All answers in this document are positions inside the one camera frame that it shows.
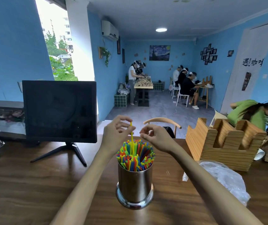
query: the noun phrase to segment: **wall-mounted air conditioner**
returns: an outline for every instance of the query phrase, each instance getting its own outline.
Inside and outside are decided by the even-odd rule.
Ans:
[[[118,30],[106,20],[102,20],[102,34],[114,41],[117,41],[119,36]]]

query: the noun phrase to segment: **black monitor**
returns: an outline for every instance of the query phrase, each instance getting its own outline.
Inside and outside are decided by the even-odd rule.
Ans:
[[[97,142],[95,81],[24,80],[22,85],[27,140],[67,146]]]

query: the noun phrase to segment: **yellow straw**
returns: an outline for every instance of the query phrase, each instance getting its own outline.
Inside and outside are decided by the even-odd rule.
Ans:
[[[133,155],[133,132],[131,132],[131,155]]]

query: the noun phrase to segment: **hand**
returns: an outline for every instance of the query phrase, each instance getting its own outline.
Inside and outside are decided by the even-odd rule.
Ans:
[[[127,116],[118,115],[104,128],[100,150],[104,150],[110,157],[120,149],[126,137],[136,129],[135,126],[130,126],[130,124],[123,121],[131,122],[132,119]]]
[[[165,128],[157,125],[146,125],[140,131],[140,137],[150,142],[155,148],[160,151],[169,153],[178,145],[168,134]]]

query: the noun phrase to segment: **metal container base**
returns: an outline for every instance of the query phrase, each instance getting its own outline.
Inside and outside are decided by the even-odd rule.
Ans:
[[[117,182],[117,186],[116,186],[116,197],[118,199],[118,201],[125,206],[126,208],[129,209],[133,209],[133,210],[138,210],[138,209],[142,209],[145,208],[146,206],[148,206],[150,204],[150,202],[152,201],[153,197],[154,197],[154,186],[152,184],[151,186],[151,191],[149,193],[149,195],[142,201],[137,202],[137,203],[132,203],[127,201],[121,194],[120,189],[119,189],[119,185]]]

